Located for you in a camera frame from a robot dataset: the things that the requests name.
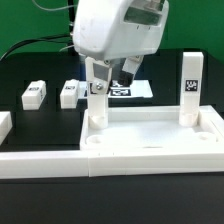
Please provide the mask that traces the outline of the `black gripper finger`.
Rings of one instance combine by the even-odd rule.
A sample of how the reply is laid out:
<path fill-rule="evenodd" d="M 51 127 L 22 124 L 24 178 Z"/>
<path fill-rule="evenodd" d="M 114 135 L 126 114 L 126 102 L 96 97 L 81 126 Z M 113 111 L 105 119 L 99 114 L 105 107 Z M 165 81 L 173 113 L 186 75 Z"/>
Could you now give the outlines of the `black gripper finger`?
<path fill-rule="evenodd" d="M 112 77 L 112 67 L 109 62 L 93 62 L 93 92 L 107 92 Z"/>
<path fill-rule="evenodd" d="M 132 56 L 125 59 L 124 65 L 118 77 L 118 84 L 129 87 L 143 61 L 144 56 Z"/>

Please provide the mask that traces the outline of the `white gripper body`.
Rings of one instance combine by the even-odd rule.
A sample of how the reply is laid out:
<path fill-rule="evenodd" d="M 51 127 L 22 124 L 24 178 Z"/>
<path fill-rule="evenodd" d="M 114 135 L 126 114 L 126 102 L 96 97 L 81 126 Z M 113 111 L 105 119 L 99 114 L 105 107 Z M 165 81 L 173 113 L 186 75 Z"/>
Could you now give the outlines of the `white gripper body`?
<path fill-rule="evenodd" d="M 154 54 L 168 12 L 168 0 L 79 0 L 74 48 L 97 60 Z"/>

